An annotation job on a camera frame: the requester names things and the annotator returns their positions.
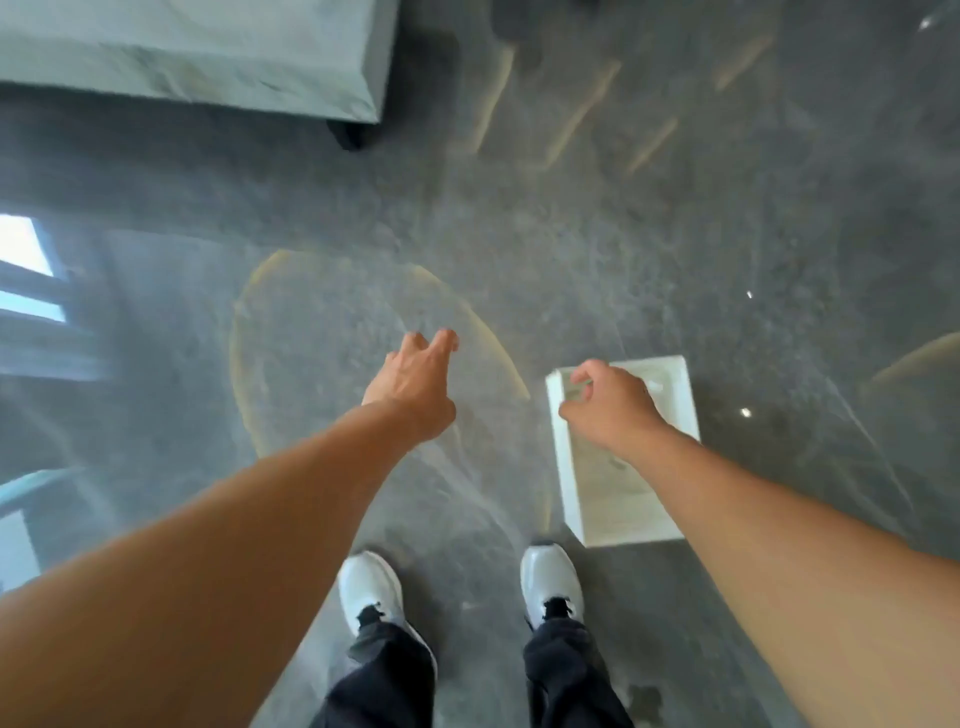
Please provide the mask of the white shoe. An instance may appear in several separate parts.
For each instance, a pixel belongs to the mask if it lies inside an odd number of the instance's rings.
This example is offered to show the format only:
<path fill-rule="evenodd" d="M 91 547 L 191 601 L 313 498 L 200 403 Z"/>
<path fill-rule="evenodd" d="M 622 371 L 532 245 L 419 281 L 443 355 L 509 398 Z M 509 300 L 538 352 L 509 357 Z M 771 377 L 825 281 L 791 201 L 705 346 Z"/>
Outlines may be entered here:
<path fill-rule="evenodd" d="M 551 620 L 582 622 L 585 602 L 575 565 L 556 542 L 528 546 L 520 562 L 520 591 L 532 630 Z"/>
<path fill-rule="evenodd" d="M 437 659 L 420 632 L 407 619 L 402 583 L 393 567 L 377 552 L 365 550 L 348 556 L 337 576 L 343 616 L 354 638 L 367 627 L 394 625 L 415 639 L 438 675 Z"/>

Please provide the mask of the white open box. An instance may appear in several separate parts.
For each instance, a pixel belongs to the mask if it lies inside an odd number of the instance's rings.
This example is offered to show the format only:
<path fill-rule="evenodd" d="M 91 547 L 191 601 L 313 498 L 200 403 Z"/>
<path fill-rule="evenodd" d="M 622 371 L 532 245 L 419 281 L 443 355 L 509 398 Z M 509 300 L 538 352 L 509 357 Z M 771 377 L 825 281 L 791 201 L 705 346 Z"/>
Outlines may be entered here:
<path fill-rule="evenodd" d="M 666 422 L 696 441 L 701 432 L 690 371 L 682 355 L 614 362 L 641 379 Z M 624 460 L 571 430 L 559 413 L 578 399 L 572 367 L 553 370 L 545 387 L 551 415 L 563 520 L 588 548 L 684 540 L 649 484 Z"/>

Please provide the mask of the white right shoe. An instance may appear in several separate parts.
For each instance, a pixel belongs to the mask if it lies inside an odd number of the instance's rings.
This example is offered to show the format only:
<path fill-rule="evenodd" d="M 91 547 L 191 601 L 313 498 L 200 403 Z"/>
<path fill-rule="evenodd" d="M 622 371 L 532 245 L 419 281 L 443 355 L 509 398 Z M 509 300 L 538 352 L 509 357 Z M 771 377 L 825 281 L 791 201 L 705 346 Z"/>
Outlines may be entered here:
<path fill-rule="evenodd" d="M 551 620 L 582 622 L 585 602 L 575 565 L 556 542 L 528 546 L 520 562 L 520 591 L 532 630 Z"/>

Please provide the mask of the person's left forearm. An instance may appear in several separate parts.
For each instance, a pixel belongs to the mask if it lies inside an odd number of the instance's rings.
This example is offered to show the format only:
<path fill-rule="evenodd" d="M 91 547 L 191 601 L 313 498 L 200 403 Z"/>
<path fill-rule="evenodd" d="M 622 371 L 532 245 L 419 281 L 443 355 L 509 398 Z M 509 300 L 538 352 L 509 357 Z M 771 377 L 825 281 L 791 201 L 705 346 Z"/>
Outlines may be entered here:
<path fill-rule="evenodd" d="M 381 486 L 451 412 L 364 404 L 0 598 L 0 728 L 248 725 Z"/>

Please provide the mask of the white left shoe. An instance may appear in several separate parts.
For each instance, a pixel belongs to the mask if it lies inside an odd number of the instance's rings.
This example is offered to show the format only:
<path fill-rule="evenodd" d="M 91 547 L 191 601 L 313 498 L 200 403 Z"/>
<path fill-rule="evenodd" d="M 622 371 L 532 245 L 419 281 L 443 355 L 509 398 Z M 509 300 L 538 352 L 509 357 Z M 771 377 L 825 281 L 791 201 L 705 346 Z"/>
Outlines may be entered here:
<path fill-rule="evenodd" d="M 407 619 L 402 583 L 393 567 L 377 552 L 365 550 L 348 556 L 337 576 L 343 616 L 354 638 L 367 627 L 394 625 L 415 639 L 438 675 L 437 659 L 420 632 Z"/>

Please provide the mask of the person's left hand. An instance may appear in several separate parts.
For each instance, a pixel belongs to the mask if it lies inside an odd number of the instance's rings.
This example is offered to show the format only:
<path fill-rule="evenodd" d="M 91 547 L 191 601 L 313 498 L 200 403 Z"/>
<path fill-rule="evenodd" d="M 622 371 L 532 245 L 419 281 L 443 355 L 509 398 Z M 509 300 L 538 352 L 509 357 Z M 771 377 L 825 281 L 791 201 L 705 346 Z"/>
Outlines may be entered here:
<path fill-rule="evenodd" d="M 420 445 L 440 436 L 456 418 L 456 405 L 449 394 L 450 368 L 402 366 L 400 346 L 388 352 L 366 387 L 362 406 L 387 407 L 395 412 L 404 437 Z"/>

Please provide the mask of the person's right forearm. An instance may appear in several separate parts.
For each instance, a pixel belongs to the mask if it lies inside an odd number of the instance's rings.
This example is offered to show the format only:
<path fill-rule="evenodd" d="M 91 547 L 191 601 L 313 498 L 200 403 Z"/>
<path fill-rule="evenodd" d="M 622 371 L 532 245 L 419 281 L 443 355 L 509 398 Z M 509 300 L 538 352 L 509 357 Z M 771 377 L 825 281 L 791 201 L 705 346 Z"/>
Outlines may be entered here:
<path fill-rule="evenodd" d="M 811 726 L 960 728 L 960 562 L 665 425 L 615 433 Z"/>

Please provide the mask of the black trousers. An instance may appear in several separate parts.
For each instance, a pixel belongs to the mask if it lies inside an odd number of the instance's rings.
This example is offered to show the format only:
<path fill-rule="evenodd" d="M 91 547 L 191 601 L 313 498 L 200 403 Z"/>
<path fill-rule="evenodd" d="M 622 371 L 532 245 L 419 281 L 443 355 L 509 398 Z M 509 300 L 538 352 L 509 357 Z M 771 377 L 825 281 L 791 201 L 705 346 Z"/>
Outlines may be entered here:
<path fill-rule="evenodd" d="M 523 649 L 531 728 L 635 728 L 572 602 L 539 607 L 542 622 Z M 309 728 L 433 728 L 437 679 L 431 653 L 373 607 L 346 651 L 347 673 L 324 698 Z"/>

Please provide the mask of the person's right hand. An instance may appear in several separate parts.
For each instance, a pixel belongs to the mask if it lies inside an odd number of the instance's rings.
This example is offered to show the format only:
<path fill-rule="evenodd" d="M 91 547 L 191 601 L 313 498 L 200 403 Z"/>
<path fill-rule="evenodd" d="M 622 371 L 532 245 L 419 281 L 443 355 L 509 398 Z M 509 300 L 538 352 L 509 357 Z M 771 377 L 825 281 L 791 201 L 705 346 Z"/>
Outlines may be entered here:
<path fill-rule="evenodd" d="M 631 460 L 656 435 L 668 431 L 644 382 L 628 370 L 588 359 L 570 374 L 580 394 L 592 395 L 594 414 L 588 425 L 570 429 L 594 445 Z"/>

